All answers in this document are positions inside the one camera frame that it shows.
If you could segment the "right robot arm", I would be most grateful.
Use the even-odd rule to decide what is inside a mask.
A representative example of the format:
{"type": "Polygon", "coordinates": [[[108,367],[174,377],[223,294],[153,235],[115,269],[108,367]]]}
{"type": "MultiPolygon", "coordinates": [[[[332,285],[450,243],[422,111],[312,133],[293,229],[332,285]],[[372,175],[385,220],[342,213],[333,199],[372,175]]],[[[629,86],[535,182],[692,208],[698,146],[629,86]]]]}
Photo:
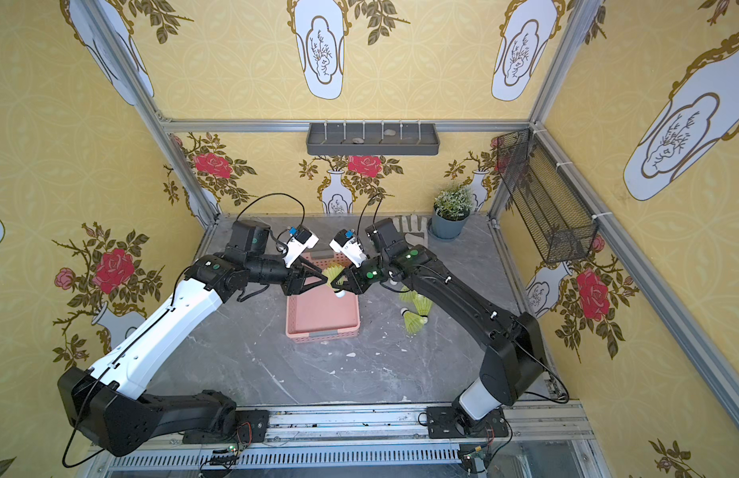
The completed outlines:
{"type": "Polygon", "coordinates": [[[366,229],[376,255],[365,253],[358,235],[340,230],[331,248],[352,265],[332,279],[339,291],[361,295],[375,284],[401,283],[439,306],[484,351],[477,378],[452,403],[452,425],[465,432],[502,406],[512,406],[548,372],[544,341],[537,319],[515,315],[457,278],[427,247],[409,244],[391,219],[366,229]]]}

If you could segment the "pink plastic storage basket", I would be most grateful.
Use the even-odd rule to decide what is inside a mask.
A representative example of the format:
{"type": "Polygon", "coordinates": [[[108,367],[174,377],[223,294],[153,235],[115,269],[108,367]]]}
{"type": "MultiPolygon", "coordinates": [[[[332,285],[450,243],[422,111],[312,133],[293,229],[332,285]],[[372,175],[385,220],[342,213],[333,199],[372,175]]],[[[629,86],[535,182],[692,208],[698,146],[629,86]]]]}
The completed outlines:
{"type": "Polygon", "coordinates": [[[287,298],[285,335],[295,343],[356,337],[361,326],[355,294],[338,298],[328,285],[287,298]]]}

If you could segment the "yellow shuttlecock two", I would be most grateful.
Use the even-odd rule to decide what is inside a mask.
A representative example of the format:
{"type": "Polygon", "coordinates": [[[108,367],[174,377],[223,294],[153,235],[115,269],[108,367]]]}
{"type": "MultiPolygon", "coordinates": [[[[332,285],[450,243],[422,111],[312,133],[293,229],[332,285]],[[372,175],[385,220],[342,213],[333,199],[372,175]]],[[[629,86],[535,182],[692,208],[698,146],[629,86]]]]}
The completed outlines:
{"type": "Polygon", "coordinates": [[[334,286],[333,282],[341,276],[344,269],[345,267],[343,265],[334,263],[323,270],[323,275],[327,278],[327,285],[338,298],[343,298],[346,292],[334,286]]]}

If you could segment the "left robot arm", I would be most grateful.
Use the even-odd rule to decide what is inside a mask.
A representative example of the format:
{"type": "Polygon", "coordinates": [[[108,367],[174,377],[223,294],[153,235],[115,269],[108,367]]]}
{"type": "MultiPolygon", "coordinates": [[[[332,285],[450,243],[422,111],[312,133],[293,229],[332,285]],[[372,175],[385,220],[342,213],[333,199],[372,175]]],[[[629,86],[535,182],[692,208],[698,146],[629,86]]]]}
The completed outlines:
{"type": "Polygon", "coordinates": [[[190,265],[170,298],[128,338],[88,370],[64,372],[58,388],[75,431],[116,457],[172,433],[233,434],[237,405],[221,392],[154,396],[147,387],[184,339],[249,284],[278,285],[286,296],[326,284],[321,269],[301,256],[318,243],[315,233],[293,228],[281,252],[269,254],[270,232],[262,222],[235,221],[225,249],[190,265]]]}

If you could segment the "yellow shuttlecock three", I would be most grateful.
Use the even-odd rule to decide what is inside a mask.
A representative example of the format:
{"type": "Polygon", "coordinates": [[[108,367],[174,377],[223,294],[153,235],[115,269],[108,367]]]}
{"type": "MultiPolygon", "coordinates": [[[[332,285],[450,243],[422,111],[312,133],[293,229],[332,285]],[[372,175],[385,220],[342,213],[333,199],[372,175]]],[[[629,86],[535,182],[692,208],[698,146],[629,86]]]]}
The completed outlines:
{"type": "Polygon", "coordinates": [[[415,296],[415,291],[405,289],[399,293],[399,300],[406,302],[406,303],[412,303],[414,301],[414,296],[415,296]]]}

